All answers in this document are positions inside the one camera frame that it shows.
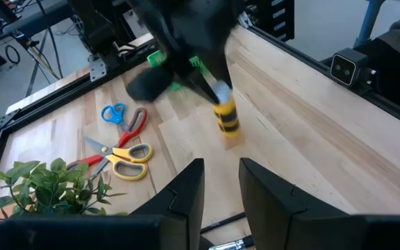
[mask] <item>wooden table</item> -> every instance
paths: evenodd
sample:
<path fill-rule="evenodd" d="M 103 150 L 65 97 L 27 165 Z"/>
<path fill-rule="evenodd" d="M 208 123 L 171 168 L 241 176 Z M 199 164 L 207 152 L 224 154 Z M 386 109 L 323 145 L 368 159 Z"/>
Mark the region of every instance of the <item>wooden table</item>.
<path fill-rule="evenodd" d="M 147 142 L 155 153 L 141 181 L 112 178 L 108 214 L 132 212 L 195 158 L 206 164 L 203 226 L 243 211 L 238 161 L 249 157 L 319 199 L 348 213 L 400 214 L 400 121 L 345 90 L 257 35 L 236 28 L 226 49 L 242 134 L 227 140 L 211 105 L 183 88 L 144 105 L 149 123 L 128 145 Z M 101 109 L 128 105 L 127 121 L 142 106 L 124 86 L 143 63 L 57 111 L 13 133 L 0 169 L 15 160 L 67 162 L 92 155 L 89 136 L 114 145 L 118 126 Z M 105 168 L 111 172 L 110 165 Z M 6 190 L 0 190 L 0 196 Z M 206 234 L 215 244 L 250 234 L 246 220 Z"/>

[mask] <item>floor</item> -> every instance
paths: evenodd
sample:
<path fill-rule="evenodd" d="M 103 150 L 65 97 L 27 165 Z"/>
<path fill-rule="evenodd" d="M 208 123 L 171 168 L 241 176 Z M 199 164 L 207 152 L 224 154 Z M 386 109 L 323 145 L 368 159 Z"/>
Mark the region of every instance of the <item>floor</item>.
<path fill-rule="evenodd" d="M 294 0 L 294 3 L 296 38 L 287 43 L 317 60 L 325 59 L 336 51 L 353 46 L 368 5 L 365 0 Z M 400 1 L 386 1 L 381 8 L 372 37 L 386 32 L 398 19 L 400 19 Z M 62 33 L 71 25 L 72 21 L 66 19 L 53 26 L 52 31 L 56 34 Z M 89 53 L 75 33 L 76 31 L 70 31 L 65 35 L 55 35 L 64 76 L 88 63 Z M 50 35 L 43 31 L 33 38 L 40 41 L 42 52 L 48 58 L 53 70 L 58 72 Z M 3 57 L 6 44 L 18 50 L 21 62 L 18 65 L 11 65 L 8 62 L 1 68 L 0 116 L 5 114 L 6 108 L 12 103 L 55 81 L 46 71 L 44 76 L 32 58 L 11 38 L 0 41 L 0 54 Z"/>

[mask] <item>green object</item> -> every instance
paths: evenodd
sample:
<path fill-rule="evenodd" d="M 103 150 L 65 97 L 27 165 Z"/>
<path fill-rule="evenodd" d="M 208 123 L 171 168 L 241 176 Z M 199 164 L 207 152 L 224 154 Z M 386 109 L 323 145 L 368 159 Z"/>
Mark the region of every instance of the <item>green object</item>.
<path fill-rule="evenodd" d="M 151 67 L 156 67 L 166 60 L 166 56 L 161 51 L 155 51 L 147 57 L 147 60 L 149 61 Z M 192 57 L 191 59 L 189 59 L 189 61 L 191 62 L 192 66 L 200 67 L 200 72 L 202 75 L 208 73 L 208 69 L 206 69 L 206 66 L 200 61 L 197 56 Z M 172 82 L 171 89 L 177 90 L 181 87 L 182 85 L 180 83 L 177 83 L 175 81 Z"/>
<path fill-rule="evenodd" d="M 0 180 L 7 184 L 0 188 L 8 188 L 10 193 L 10 196 L 0 197 L 3 216 L 8 217 L 4 207 L 12 203 L 16 206 L 13 207 L 11 216 L 30 213 L 106 215 L 103 208 L 92 206 L 97 202 L 110 204 L 106 198 L 123 194 L 109 193 L 112 190 L 110 179 L 104 183 L 101 175 L 95 187 L 90 177 L 84 177 L 88 168 L 87 163 L 80 162 L 75 168 L 67 170 L 66 163 L 61 158 L 51 163 L 50 170 L 45 163 L 40 164 L 39 161 L 14 162 L 13 168 L 7 172 L 0 170 Z"/>

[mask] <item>yellow-handled scissors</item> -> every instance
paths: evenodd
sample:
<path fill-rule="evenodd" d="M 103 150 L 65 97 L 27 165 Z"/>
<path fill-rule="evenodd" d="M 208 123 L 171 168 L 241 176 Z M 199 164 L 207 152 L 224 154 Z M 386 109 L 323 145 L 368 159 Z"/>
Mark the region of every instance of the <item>yellow-handled scissors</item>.
<path fill-rule="evenodd" d="M 148 171 L 147 165 L 143 163 L 147 162 L 152 157 L 153 149 L 151 145 L 140 143 L 128 149 L 120 149 L 117 147 L 107 147 L 88 137 L 85 137 L 85 141 L 92 145 L 102 156 L 104 156 L 104 159 L 94 170 L 93 175 L 97 175 L 108 162 L 111 162 L 114 175 L 123 180 L 138 181 L 146 176 Z M 141 152 L 144 152 L 143 157 L 138 156 L 138 154 Z M 121 173 L 121 168 L 123 167 L 139 169 L 140 173 L 132 176 L 123 174 Z"/>

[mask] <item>artificial plant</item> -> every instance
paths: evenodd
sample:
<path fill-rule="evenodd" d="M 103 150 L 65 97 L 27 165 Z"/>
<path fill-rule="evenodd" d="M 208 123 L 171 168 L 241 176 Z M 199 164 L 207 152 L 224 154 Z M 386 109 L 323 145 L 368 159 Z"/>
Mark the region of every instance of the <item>artificial plant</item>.
<path fill-rule="evenodd" d="M 8 188 L 10 196 L 0 197 L 0 209 L 5 219 L 7 212 L 3 207 L 15 203 L 12 216 L 20 216 L 29 213 L 75 215 L 92 213 L 106 215 L 104 208 L 92 207 L 96 202 L 110 204 L 106 197 L 123 195 L 108 194 L 112 188 L 104 183 L 99 176 L 98 185 L 94 188 L 91 178 L 85 178 L 88 164 L 82 162 L 72 170 L 66 170 L 66 163 L 61 158 L 55 159 L 46 168 L 46 163 L 39 161 L 15 162 L 13 168 L 6 173 L 0 170 L 0 180 L 6 185 L 0 188 Z M 89 203 L 92 196 L 97 198 Z"/>

